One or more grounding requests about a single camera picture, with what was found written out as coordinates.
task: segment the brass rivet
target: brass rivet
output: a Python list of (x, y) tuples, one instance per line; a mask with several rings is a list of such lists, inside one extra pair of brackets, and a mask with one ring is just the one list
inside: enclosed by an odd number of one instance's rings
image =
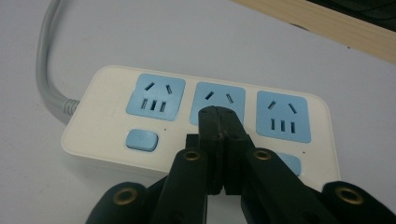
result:
[(201, 158), (201, 155), (196, 151), (188, 151), (184, 153), (183, 157), (187, 161), (198, 161)]
[(269, 154), (266, 151), (255, 151), (254, 152), (254, 157), (261, 161), (267, 161), (271, 159), (271, 154)]
[(137, 198), (137, 191), (134, 188), (123, 188), (114, 194), (113, 202), (117, 205), (132, 203)]
[(335, 194), (346, 203), (355, 205), (364, 203), (363, 197), (354, 189), (338, 187), (335, 189)]

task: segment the wooden edge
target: wooden edge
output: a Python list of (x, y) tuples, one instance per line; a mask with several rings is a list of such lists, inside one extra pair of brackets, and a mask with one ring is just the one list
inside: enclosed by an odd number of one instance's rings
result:
[(396, 64), (396, 33), (305, 0), (233, 0)]

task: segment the cable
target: cable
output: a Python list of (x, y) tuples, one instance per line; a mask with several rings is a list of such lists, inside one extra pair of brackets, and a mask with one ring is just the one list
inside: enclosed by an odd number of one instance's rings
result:
[(56, 88), (51, 84), (47, 72), (50, 27), (60, 2), (61, 0), (52, 0), (49, 3), (49, 7), (41, 25), (35, 61), (35, 81), (44, 101), (60, 108), (65, 114), (71, 116), (76, 111), (79, 101), (68, 99), (56, 90)]

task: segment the white power strip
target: white power strip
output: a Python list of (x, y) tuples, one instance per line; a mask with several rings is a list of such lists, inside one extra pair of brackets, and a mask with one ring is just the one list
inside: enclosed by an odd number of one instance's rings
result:
[(234, 110), (256, 147), (299, 158), (307, 186), (340, 179), (328, 107), (317, 96), (120, 66), (95, 75), (62, 145), (89, 161), (163, 175), (186, 134), (198, 133), (194, 114), (212, 103)]

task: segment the white desk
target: white desk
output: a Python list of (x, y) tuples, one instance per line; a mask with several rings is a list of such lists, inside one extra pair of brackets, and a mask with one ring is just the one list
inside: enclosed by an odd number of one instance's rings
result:
[[(0, 223), (83, 223), (110, 187), (148, 176), (77, 161), (61, 148), (68, 118), (35, 85), (50, 0), (0, 3)], [(80, 99), (118, 64), (321, 97), (343, 180), (396, 212), (396, 65), (226, 0), (69, 0), (54, 23), (49, 72)], [(210, 197), (207, 223), (245, 223), (235, 197)]]

